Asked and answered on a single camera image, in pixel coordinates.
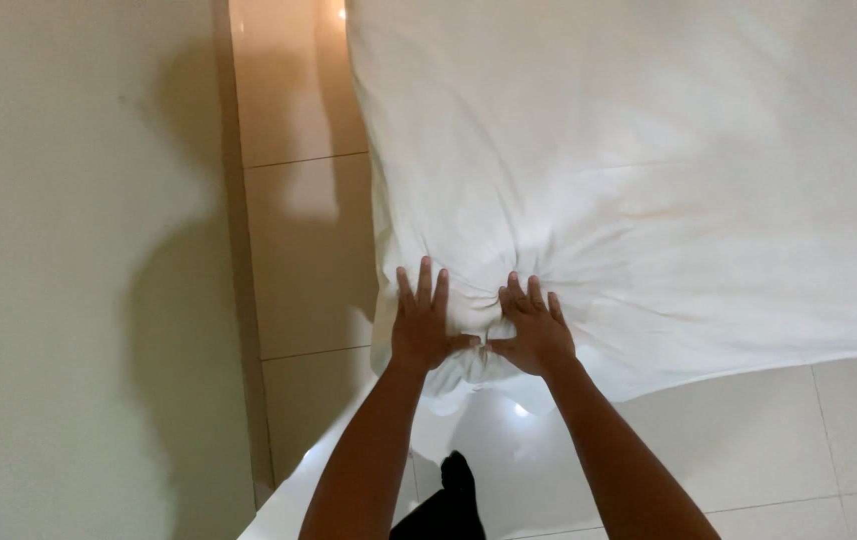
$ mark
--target black pants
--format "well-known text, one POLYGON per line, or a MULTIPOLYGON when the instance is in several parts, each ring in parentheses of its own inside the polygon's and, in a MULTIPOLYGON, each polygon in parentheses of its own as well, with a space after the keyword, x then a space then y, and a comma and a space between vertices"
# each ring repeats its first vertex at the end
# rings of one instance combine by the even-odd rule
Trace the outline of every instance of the black pants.
POLYGON ((404 517, 388 535, 389 540, 485 540, 475 493, 471 499, 453 490, 440 489, 404 517))

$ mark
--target white bed sheet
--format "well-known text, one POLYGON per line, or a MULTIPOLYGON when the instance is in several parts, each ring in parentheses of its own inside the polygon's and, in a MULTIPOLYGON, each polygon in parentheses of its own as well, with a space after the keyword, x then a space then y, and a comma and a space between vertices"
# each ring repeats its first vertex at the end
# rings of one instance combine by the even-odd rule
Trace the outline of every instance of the white bed sheet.
MULTIPOLYGON (((354 0, 390 356, 395 267, 451 275, 453 332, 510 336, 516 270, 558 293, 613 401, 857 357, 857 0, 354 0)), ((554 405, 484 351, 429 374, 554 405)))

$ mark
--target wall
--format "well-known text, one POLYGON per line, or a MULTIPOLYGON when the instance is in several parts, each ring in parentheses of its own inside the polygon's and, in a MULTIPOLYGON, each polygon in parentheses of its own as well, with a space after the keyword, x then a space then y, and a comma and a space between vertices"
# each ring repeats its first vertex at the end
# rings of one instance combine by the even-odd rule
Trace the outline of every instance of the wall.
POLYGON ((254 515, 221 18, 0 0, 0 539, 235 538, 254 515))

